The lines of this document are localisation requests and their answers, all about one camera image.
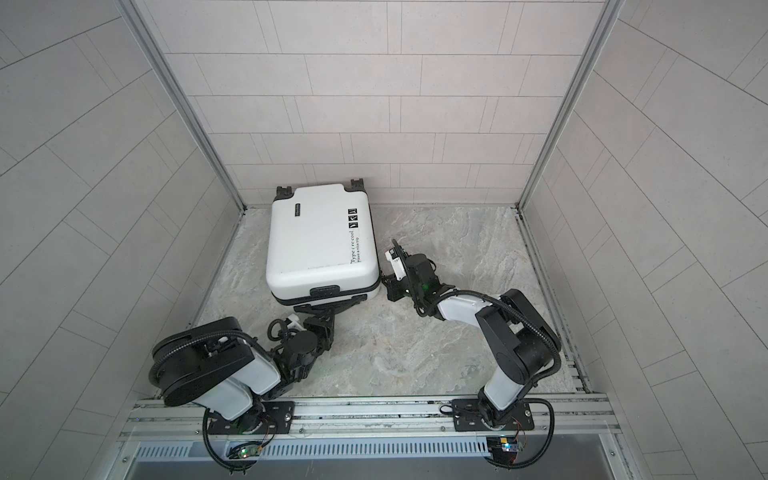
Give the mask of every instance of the gray stone floor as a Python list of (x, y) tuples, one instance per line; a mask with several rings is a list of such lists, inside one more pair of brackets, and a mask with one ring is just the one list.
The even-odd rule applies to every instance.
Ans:
[[(391, 239), (437, 264), (444, 283), (487, 294), (522, 291), (549, 321), (541, 287), (508, 207), (373, 207), (379, 263)], [(265, 348), (266, 327), (292, 313), (270, 294), (264, 278), (270, 210), (251, 209), (225, 260), (202, 323), (234, 316)], [(398, 396), (475, 394), (495, 361), (480, 329), (421, 318), (410, 299), (376, 298), (339, 314), (333, 348), (288, 396)], [(534, 392), (573, 392), (562, 369)]]

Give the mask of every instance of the white suitcase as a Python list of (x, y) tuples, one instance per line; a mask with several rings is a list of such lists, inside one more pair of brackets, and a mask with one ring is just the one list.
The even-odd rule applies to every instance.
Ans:
[(379, 260), (362, 180), (277, 188), (272, 202), (266, 283), (283, 305), (320, 305), (380, 288)]

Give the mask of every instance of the side wall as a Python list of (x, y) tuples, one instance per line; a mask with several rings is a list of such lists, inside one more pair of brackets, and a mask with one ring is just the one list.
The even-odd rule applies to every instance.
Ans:
[(525, 206), (647, 478), (768, 473), (766, 31), (765, 2), (628, 0)]
[(135, 0), (248, 204), (509, 204), (601, 2)]
[(0, 477), (86, 475), (237, 217), (111, 0), (0, 2)]

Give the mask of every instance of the black bracket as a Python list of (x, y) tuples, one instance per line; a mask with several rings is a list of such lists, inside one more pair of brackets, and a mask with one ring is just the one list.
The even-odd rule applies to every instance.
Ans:
[[(230, 421), (224, 419), (217, 412), (211, 412), (209, 417), (211, 422), (208, 426), (208, 435), (261, 435), (272, 434), (274, 426), (277, 424), (276, 434), (286, 434), (290, 431), (290, 424), (293, 421), (293, 409), (296, 408), (294, 402), (264, 402), (264, 411), (250, 415), (250, 410), (240, 417)], [(269, 415), (271, 419), (263, 419), (264, 415)]]
[[(453, 416), (453, 426), (457, 432), (494, 432), (483, 423), (480, 411), (478, 411), (477, 399), (453, 399), (451, 400), (451, 407), (454, 412), (457, 412), (457, 415)], [(535, 428), (531, 407), (525, 400), (517, 402), (512, 407), (511, 417), (520, 422), (520, 425), (514, 422), (508, 423), (505, 430), (517, 430), (518, 428), (520, 430), (533, 430)]]

